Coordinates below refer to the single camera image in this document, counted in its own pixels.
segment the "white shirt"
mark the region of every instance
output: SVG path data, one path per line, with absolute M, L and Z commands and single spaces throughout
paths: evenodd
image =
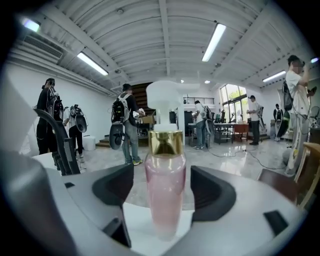
M 286 73 L 285 81 L 291 97 L 293 98 L 293 108 L 291 113 L 299 113 L 301 115 L 308 115 L 310 104 L 307 97 L 307 88 L 298 84 L 301 76 L 292 70 Z
M 255 100 L 254 102 L 252 102 L 252 110 L 255 110 L 256 113 L 251 113 L 250 117 L 251 117 L 251 121 L 259 121 L 259 116 L 258 116 L 258 110 L 260 109 L 260 105 L 257 103 L 257 101 Z
M 197 103 L 197 104 L 195 104 L 195 110 L 199 111 L 199 114 L 198 114 L 198 116 L 196 117 L 196 120 L 195 120 L 196 123 L 199 123 L 199 122 L 201 122 L 203 120 L 202 116 L 201 116 L 201 113 L 204 111 L 204 106 L 202 106 L 201 103 Z
M 75 126 L 76 125 L 76 120 L 74 117 L 72 117 L 70 115 L 70 107 L 68 107 L 64 113 L 63 113 L 63 121 L 65 121 L 66 119 L 69 119 L 69 122 L 68 122 L 68 128 L 70 129 L 71 127 Z

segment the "ceiling light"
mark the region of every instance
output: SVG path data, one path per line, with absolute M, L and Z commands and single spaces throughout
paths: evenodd
M 87 63 L 89 66 L 94 68 L 96 71 L 100 72 L 102 75 L 108 75 L 108 72 L 105 71 L 102 67 L 100 67 L 97 63 L 95 63 L 92 59 L 90 59 L 87 55 L 83 52 L 80 52 L 77 57 Z
M 211 37 L 210 43 L 208 45 L 208 48 L 206 49 L 203 55 L 203 58 L 202 58 L 203 62 L 208 62 L 210 60 L 211 55 L 214 53 L 225 30 L 226 30 L 225 25 L 222 25 L 222 24 L 216 25 L 213 35 Z
M 280 76 L 284 75 L 285 73 L 286 73 L 286 71 L 282 70 L 282 71 L 279 72 L 279 73 L 276 73 L 276 74 L 274 74 L 274 75 L 272 75 L 272 76 L 269 76 L 269 77 L 263 79 L 262 82 L 264 82 L 264 83 L 265 83 L 265 82 L 268 82 L 268 81 L 270 81 L 270 80 L 272 80 L 272 79 L 274 79 L 274 78 L 277 78 L 277 77 L 280 77 Z
M 40 25 L 38 23 L 35 23 L 34 21 L 32 21 L 31 19 L 28 18 L 24 18 L 22 20 L 22 25 L 24 25 L 27 29 L 30 29 L 34 32 L 37 32 Z
M 319 58 L 313 58 L 312 60 L 311 60 L 311 63 L 315 63 L 315 62 L 317 62 L 319 60 Z

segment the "jeans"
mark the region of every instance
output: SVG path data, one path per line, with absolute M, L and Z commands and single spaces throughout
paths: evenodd
M 259 138 L 260 138 L 259 122 L 260 121 L 251 121 L 254 143 L 259 143 Z
M 69 137 L 72 138 L 72 143 L 73 143 L 75 155 L 77 155 L 76 142 L 77 142 L 77 144 L 78 144 L 78 152 L 79 152 L 79 155 L 81 155 L 81 154 L 82 154 L 82 148 L 83 148 L 83 144 L 82 144 L 82 132 L 79 131 L 79 129 L 77 128 L 76 125 L 72 126 L 72 127 L 69 129 Z
M 285 173 L 293 176 L 296 174 L 302 155 L 304 152 L 304 142 L 308 140 L 309 133 L 309 120 L 307 116 L 301 116 L 300 114 L 291 114 L 291 128 L 293 130 L 293 139 L 291 153 L 286 167 Z
M 195 125 L 197 146 L 204 147 L 206 144 L 206 121 L 202 120 Z
M 138 130 L 137 127 L 133 126 L 129 120 L 124 122 L 125 136 L 122 144 L 122 150 L 125 157 L 125 163 L 131 164 L 132 161 L 139 162 L 141 159 L 138 156 Z M 128 140 L 130 140 L 132 157 L 130 155 L 130 149 Z

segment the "glass door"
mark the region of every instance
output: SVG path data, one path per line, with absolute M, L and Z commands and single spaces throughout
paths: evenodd
M 241 110 L 241 102 L 237 101 L 234 103 L 235 106 L 235 116 L 236 116 L 236 122 L 239 123 L 242 121 L 241 115 L 242 115 L 242 110 Z
M 233 123 L 233 120 L 236 119 L 236 110 L 235 110 L 235 104 L 234 103 L 230 103 L 230 120 Z

